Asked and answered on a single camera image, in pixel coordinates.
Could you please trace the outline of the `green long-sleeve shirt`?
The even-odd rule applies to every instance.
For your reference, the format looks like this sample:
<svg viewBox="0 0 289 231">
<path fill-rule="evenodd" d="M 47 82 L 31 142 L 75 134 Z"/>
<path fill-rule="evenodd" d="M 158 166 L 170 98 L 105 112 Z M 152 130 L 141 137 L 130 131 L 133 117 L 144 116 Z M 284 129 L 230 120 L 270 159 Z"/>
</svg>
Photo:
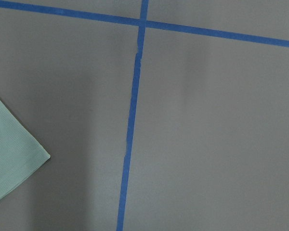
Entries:
<svg viewBox="0 0 289 231">
<path fill-rule="evenodd" d="M 0 100 L 0 200 L 50 158 Z"/>
</svg>

